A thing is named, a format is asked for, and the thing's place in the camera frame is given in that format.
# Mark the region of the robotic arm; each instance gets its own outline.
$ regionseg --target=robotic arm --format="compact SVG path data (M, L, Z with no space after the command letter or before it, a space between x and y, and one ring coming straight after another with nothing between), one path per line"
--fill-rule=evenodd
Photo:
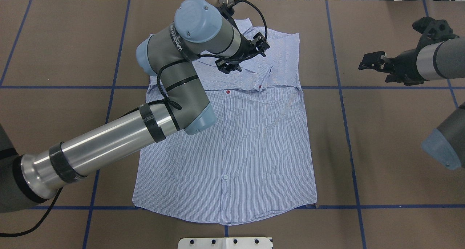
M388 58L385 52L365 54L359 69L388 73L386 82L406 86L465 77L465 38L445 20L424 17L413 23L422 35L417 48ZM465 168L465 102L422 143L422 148L450 170Z
M0 125L0 213L43 203L66 184L82 180L179 130L193 135L213 125L213 108L191 61L203 57L200 53L206 50L212 54L204 56L217 57L219 70L227 74L240 71L241 61L258 54L264 56L269 48L266 34L258 33L249 41L235 27L232 7L239 2L254 7L263 19L246 0L219 8L204 0L186 0L176 11L174 23L138 46L137 61L149 75L157 76L163 100L145 103L37 155L18 156Z

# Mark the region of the light blue cap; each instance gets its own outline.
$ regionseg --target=light blue cap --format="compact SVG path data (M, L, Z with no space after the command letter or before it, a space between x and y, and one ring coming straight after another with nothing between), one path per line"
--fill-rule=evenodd
M142 42L139 46L137 46L136 59L139 65L141 66L141 68L143 68L147 74L153 77L156 77L157 74L151 68L150 63L148 62L148 55L147 55L148 41L150 40L151 36L153 35L150 35L148 39L145 39L144 42Z
M455 170L462 166L454 148L437 128L433 129L433 132L423 141L421 147L447 169Z
M202 43L209 41L221 29L222 16L204 0L185 0L174 15L174 26L185 40Z
M200 113L198 117L190 125L188 125L184 131L188 135L194 135L199 133L209 127L211 127L216 122L216 115L215 111L213 110L213 106L211 102L208 103L206 108Z

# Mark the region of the folded shirt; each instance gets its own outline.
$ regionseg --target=folded shirt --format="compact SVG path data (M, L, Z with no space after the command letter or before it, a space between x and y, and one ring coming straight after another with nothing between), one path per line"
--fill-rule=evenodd
M247 39L261 27L236 21ZM268 30L270 49L226 75L214 58L193 65L217 122L141 150L133 202L186 221L244 224L316 203L299 34ZM146 101L161 99L151 77Z

